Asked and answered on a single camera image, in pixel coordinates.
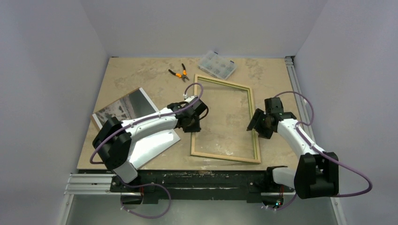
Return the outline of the green wooden picture frame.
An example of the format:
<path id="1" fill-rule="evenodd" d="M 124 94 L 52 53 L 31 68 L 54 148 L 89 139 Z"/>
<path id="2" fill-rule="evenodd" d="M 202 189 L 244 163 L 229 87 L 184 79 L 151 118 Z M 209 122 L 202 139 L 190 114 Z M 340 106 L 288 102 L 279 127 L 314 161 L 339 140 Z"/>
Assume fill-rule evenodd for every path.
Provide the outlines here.
<path id="1" fill-rule="evenodd" d="M 257 128 L 264 119 L 256 110 L 252 88 L 235 82 L 195 75 L 207 108 L 201 115 L 200 132 L 191 135 L 191 156 L 261 163 Z"/>

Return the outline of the glossy photo print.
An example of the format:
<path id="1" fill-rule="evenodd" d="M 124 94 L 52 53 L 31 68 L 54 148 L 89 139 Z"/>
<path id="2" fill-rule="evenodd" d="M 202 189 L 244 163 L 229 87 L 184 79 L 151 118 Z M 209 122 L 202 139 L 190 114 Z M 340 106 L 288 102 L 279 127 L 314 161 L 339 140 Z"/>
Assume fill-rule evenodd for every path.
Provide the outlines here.
<path id="1" fill-rule="evenodd" d="M 132 120 L 158 112 L 158 108 L 143 88 L 138 88 L 117 99 L 91 115 L 91 121 L 99 131 L 105 122 L 116 117 L 119 121 Z M 164 130 L 136 142 L 129 161 L 142 169 L 148 162 L 180 141 L 174 130 Z"/>

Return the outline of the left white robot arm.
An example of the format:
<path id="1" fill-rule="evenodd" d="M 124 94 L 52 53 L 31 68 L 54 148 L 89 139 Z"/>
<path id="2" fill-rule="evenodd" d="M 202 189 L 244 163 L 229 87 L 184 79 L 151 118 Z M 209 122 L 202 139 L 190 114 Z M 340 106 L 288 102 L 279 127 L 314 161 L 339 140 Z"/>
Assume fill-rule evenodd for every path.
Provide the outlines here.
<path id="1" fill-rule="evenodd" d="M 174 144 L 172 131 L 201 130 L 200 121 L 208 106 L 197 96 L 171 103 L 158 112 L 131 120 L 107 119 L 92 145 L 100 164 L 114 172 L 129 192 L 140 185 L 138 170 Z"/>

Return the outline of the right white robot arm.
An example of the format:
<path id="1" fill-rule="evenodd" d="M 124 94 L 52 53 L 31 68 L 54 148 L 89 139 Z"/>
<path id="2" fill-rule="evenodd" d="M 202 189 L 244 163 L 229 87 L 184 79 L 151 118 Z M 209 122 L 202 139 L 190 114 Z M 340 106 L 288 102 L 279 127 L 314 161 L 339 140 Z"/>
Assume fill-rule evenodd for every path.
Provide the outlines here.
<path id="1" fill-rule="evenodd" d="M 337 155 L 317 146 L 296 116 L 284 111 L 280 98 L 267 98 L 264 102 L 265 110 L 255 110 L 247 130 L 255 130 L 264 139 L 278 133 L 298 157 L 296 170 L 268 167 L 268 175 L 263 179 L 265 188 L 274 191 L 284 185 L 293 188 L 301 199 L 336 196 L 339 192 Z"/>

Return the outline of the orange black pliers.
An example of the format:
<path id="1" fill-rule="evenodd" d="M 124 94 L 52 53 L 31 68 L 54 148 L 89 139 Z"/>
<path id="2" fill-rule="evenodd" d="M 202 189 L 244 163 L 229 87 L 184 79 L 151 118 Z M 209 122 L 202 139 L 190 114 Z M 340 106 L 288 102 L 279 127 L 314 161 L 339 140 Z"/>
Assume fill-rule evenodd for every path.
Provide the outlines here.
<path id="1" fill-rule="evenodd" d="M 169 69 L 168 71 L 169 71 L 172 75 L 174 75 L 174 76 L 176 76 L 176 77 L 182 79 L 183 82 L 186 82 L 186 80 L 189 81 L 190 79 L 189 79 L 189 77 L 187 76 L 186 67 L 185 67 L 185 65 L 184 65 L 183 63 L 182 63 L 181 65 L 182 65 L 182 68 L 183 68 L 182 73 L 176 73 L 176 72 L 172 71 L 171 69 Z"/>

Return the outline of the clear plastic organizer box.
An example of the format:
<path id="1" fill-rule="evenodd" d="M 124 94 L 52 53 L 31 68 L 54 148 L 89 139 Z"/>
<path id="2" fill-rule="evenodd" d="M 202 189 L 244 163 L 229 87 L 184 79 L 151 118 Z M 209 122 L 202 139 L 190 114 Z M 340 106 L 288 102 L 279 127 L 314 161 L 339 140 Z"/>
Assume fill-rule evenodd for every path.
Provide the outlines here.
<path id="1" fill-rule="evenodd" d="M 198 61 L 198 67 L 213 77 L 227 80 L 236 70 L 237 65 L 217 52 L 208 51 Z"/>

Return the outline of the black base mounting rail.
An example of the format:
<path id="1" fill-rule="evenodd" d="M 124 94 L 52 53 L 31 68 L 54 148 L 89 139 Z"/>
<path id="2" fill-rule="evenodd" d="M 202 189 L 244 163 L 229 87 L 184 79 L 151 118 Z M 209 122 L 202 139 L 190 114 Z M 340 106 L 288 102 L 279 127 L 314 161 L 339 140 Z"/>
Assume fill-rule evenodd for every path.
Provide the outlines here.
<path id="1" fill-rule="evenodd" d="M 157 204 L 159 200 L 230 200 L 274 205 L 293 195 L 290 187 L 271 181 L 268 171 L 141 170 L 123 184 L 113 177 L 110 192 L 127 204 Z"/>

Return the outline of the aluminium extrusion frame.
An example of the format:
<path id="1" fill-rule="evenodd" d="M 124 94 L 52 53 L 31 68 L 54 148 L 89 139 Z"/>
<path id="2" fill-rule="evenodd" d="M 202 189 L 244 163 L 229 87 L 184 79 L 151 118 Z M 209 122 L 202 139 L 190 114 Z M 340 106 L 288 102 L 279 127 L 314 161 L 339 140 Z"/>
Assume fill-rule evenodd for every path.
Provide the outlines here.
<path id="1" fill-rule="evenodd" d="M 183 99 L 188 83 L 178 81 L 168 69 L 188 69 L 191 82 L 195 75 L 211 77 L 198 68 L 199 58 L 123 58 L 111 57 L 105 71 L 94 109 L 107 105 L 136 88 L 143 88 L 149 98 L 163 108 Z M 236 70 L 227 81 L 252 88 L 254 106 L 286 90 L 296 90 L 291 74 L 291 60 L 235 58 Z M 297 168 L 298 158 L 288 143 L 274 134 L 270 140 L 259 139 L 261 163 L 244 163 L 191 156 L 191 135 L 176 130 L 180 141 L 161 153 L 141 170 L 266 171 L 270 166 Z M 92 142 L 98 134 L 91 121 L 78 161 L 78 173 L 69 178 L 66 195 L 71 212 L 64 216 L 68 225 L 345 225 L 337 198 L 300 199 L 284 197 L 284 209 L 274 211 L 263 203 L 230 200 L 159 200 L 157 204 L 127 204 L 124 195 L 110 192 L 115 175 L 104 165 L 91 165 Z"/>

